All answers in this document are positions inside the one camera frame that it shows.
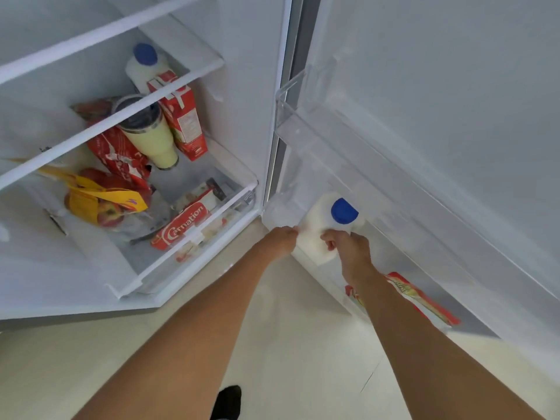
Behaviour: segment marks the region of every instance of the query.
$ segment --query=white floor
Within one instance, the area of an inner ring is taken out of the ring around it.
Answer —
[[[186,300],[265,233],[249,226],[152,314],[0,335],[0,418],[64,420]],[[549,419],[560,389],[507,345],[454,335],[477,360]],[[242,387],[242,420],[409,419],[371,325],[351,317],[292,258],[257,288],[224,386]]]

